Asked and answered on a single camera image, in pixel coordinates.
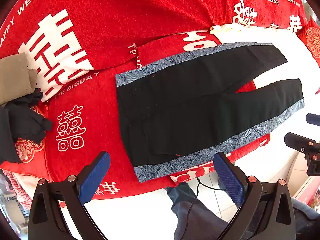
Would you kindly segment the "black pants blue patterned trim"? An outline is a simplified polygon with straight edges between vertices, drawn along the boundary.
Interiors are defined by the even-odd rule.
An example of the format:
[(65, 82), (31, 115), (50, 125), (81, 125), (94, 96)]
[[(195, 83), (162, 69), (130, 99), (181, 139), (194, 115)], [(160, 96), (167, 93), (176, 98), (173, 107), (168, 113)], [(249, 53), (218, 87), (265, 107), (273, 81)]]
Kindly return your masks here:
[(143, 183), (197, 166), (271, 133), (304, 107), (299, 79), (241, 88), (287, 62), (270, 43), (180, 53), (116, 75), (120, 132)]

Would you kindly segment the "red embroidered cushion left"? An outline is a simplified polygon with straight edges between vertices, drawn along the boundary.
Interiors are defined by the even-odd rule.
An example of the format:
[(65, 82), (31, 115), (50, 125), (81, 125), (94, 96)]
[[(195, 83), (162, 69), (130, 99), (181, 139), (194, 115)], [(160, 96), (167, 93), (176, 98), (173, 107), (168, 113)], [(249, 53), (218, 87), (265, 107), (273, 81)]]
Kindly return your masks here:
[(31, 140), (18, 139), (15, 143), (15, 148), (21, 163), (5, 161), (1, 164), (2, 170), (52, 181), (46, 164), (45, 138), (39, 144)]

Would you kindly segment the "red embroidered cushion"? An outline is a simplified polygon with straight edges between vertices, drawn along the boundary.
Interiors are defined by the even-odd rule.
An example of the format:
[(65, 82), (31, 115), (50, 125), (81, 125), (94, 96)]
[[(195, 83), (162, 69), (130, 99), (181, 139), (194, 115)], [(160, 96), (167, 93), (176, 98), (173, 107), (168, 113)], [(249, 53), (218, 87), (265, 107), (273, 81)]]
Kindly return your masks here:
[(2, 170), (52, 181), (46, 164), (45, 138), (39, 144), (31, 140), (18, 139), (15, 143), (15, 148), (21, 163), (5, 161), (1, 164)]
[(306, 26), (296, 32), (299, 39), (306, 45), (312, 57), (320, 64), (320, 29), (318, 24), (310, 18)]

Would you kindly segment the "person's blue jeans leg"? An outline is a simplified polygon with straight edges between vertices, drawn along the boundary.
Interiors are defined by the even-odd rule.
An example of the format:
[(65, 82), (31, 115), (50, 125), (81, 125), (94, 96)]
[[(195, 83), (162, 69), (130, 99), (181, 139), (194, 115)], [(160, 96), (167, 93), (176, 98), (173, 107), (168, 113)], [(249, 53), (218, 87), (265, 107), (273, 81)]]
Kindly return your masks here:
[[(172, 212), (178, 223), (174, 239), (217, 239), (227, 222), (217, 217), (196, 198), (187, 183), (167, 187), (173, 202)], [(319, 214), (308, 205), (292, 198), (296, 221), (296, 239), (319, 239)]]

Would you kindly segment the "red embroidered cushion right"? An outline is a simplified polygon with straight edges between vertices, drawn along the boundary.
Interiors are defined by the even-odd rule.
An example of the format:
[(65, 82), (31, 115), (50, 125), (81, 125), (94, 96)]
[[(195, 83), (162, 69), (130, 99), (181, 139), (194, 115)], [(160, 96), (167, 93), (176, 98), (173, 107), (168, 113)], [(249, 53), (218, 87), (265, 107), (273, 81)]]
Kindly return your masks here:
[(310, 18), (306, 26), (296, 32), (299, 39), (306, 45), (312, 57), (320, 64), (320, 29), (318, 24)]

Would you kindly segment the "black crumpled garment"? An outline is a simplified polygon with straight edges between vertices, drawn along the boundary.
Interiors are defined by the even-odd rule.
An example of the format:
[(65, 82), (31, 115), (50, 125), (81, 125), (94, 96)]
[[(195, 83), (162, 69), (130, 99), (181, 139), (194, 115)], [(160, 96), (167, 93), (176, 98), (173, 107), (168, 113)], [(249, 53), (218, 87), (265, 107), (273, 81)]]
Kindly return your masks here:
[(39, 144), (52, 130), (53, 122), (36, 113), (31, 107), (41, 101), (43, 93), (35, 89), (33, 93), (8, 102), (1, 107), (1, 163), (20, 163), (15, 142), (30, 140)]

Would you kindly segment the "cream fleece blanket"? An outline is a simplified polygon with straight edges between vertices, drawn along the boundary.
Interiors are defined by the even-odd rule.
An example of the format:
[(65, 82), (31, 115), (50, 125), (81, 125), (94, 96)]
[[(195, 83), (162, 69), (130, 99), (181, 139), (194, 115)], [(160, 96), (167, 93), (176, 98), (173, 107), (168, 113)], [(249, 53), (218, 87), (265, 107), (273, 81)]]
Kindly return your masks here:
[(248, 30), (252, 30), (252, 31), (263, 31), (263, 30), (264, 31), (266, 31), (266, 30), (276, 31), (277, 29), (231, 23), (231, 24), (213, 25), (213, 26), (211, 26), (210, 27), (210, 34), (217, 35), (217, 34), (220, 34), (220, 33), (226, 33), (228, 31), (248, 31)]

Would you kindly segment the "beige folded cloth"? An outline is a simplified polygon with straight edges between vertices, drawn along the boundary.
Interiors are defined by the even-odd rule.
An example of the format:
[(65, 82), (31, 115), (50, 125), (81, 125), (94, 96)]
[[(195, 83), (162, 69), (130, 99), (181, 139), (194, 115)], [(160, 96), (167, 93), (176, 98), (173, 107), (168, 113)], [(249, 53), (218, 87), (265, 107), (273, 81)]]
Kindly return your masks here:
[(1, 59), (1, 105), (34, 92), (37, 70), (28, 68), (25, 53)]

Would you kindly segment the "red wedding print sofa cover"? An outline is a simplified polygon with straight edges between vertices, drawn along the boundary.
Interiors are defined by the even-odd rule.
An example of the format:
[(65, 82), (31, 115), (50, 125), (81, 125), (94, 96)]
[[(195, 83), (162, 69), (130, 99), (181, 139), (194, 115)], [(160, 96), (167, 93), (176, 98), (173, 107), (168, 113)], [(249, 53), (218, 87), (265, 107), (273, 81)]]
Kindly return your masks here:
[(17, 0), (1, 12), (1, 57), (25, 53), (38, 71), (44, 102), (36, 110), (53, 122), (46, 136), (52, 181), (107, 151), (112, 165), (95, 199), (120, 198), (173, 181), (136, 178), (119, 133), (117, 73), (162, 50), (218, 44), (212, 25), (296, 30), (307, 22), (301, 0)]

